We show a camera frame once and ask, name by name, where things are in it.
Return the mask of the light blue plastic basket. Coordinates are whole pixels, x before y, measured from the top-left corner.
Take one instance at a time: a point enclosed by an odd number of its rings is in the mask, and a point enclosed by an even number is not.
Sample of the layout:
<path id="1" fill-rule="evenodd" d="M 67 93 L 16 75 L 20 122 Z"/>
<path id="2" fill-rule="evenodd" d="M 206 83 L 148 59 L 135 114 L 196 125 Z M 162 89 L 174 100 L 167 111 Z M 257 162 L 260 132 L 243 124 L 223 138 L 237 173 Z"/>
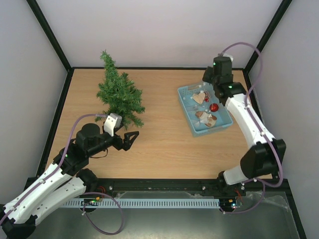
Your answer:
<path id="1" fill-rule="evenodd" d="M 202 105 L 197 104 L 192 95 L 204 91 L 205 101 Z M 222 103 L 215 96 L 213 86 L 201 82 L 178 88 L 178 97 L 184 115 L 194 137 L 215 133 L 233 125 L 233 119 Z M 212 103 L 219 105 L 217 112 L 211 112 L 209 106 Z"/>

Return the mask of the small green christmas tree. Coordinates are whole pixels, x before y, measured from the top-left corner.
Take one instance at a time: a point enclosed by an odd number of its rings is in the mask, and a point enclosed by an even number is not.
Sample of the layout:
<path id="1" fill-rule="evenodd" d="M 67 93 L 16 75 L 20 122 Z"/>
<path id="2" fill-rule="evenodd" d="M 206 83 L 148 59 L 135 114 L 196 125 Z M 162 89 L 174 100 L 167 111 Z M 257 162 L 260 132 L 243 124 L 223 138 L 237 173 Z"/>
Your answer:
<path id="1" fill-rule="evenodd" d="M 125 129 L 133 124 L 136 127 L 143 127 L 144 122 L 137 115 L 145 112 L 142 105 L 142 90 L 135 86 L 133 80 L 126 72 L 120 73 L 116 62 L 107 51 L 102 51 L 100 59 L 104 62 L 104 79 L 98 84 L 99 91 L 96 96 L 108 109 L 104 114 L 115 113 L 122 117 Z"/>

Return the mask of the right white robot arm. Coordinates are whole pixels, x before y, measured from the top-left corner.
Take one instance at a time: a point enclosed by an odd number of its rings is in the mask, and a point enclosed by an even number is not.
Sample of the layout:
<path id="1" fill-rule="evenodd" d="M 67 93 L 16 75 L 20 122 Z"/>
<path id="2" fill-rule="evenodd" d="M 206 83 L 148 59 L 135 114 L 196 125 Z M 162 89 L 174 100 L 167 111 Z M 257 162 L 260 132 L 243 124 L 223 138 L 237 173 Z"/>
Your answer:
<path id="1" fill-rule="evenodd" d="M 217 56 L 207 67 L 202 80 L 210 83 L 216 98 L 232 114 L 238 123 L 249 150 L 240 164 L 222 173 L 217 189 L 223 195 L 230 194 L 235 184 L 259 180 L 260 176 L 278 174 L 279 187 L 283 180 L 282 161 L 286 144 L 266 129 L 248 99 L 243 85 L 233 81 L 232 61 L 227 56 Z"/>

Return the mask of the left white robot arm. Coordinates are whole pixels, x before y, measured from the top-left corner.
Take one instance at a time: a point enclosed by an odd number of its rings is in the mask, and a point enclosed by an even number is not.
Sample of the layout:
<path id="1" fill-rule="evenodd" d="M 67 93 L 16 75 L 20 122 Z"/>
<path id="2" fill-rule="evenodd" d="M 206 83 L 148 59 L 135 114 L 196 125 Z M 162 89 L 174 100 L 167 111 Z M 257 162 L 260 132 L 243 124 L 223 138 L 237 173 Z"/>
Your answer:
<path id="1" fill-rule="evenodd" d="M 26 239 L 40 222 L 68 200 L 84 193 L 101 193 L 97 176 L 86 166 L 109 147 L 127 151 L 139 132 L 109 134 L 94 123 L 85 124 L 68 148 L 60 150 L 49 167 L 19 196 L 0 208 L 0 225 L 9 239 Z"/>

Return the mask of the wooden heart ornament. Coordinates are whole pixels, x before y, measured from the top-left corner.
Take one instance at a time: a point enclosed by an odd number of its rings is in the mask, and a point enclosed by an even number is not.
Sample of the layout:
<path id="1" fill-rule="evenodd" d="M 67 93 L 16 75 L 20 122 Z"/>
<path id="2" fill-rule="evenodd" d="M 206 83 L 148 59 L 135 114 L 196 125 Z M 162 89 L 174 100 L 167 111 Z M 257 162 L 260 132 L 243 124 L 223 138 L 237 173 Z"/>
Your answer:
<path id="1" fill-rule="evenodd" d="M 205 101 L 206 93 L 204 91 L 201 91 L 199 93 L 195 93 L 192 95 L 192 99 L 199 105 L 202 105 Z"/>

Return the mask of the red ball ornament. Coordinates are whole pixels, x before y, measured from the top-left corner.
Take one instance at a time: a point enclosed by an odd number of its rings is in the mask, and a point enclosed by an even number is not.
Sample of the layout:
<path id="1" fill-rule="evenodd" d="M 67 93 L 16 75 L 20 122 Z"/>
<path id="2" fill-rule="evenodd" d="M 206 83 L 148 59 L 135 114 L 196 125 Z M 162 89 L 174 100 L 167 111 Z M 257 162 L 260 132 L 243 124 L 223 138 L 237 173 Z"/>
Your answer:
<path id="1" fill-rule="evenodd" d="M 209 110 L 211 112 L 217 112 L 219 110 L 219 105 L 216 104 L 216 103 L 212 103 L 210 106 L 209 106 Z"/>

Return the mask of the black frame rail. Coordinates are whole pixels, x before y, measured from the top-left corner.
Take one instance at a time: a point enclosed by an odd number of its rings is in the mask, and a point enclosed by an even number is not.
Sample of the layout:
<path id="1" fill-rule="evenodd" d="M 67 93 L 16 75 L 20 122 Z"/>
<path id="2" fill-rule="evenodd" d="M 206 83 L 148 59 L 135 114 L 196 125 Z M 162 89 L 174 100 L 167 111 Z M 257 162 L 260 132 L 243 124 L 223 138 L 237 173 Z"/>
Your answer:
<path id="1" fill-rule="evenodd" d="M 124 192 L 187 192 L 192 195 L 222 198 L 244 196 L 246 192 L 263 189 L 261 182 L 249 182 L 233 186 L 221 186 L 217 179 L 107 179 L 99 178 L 88 186 L 86 192 L 104 192 L 112 197 Z"/>

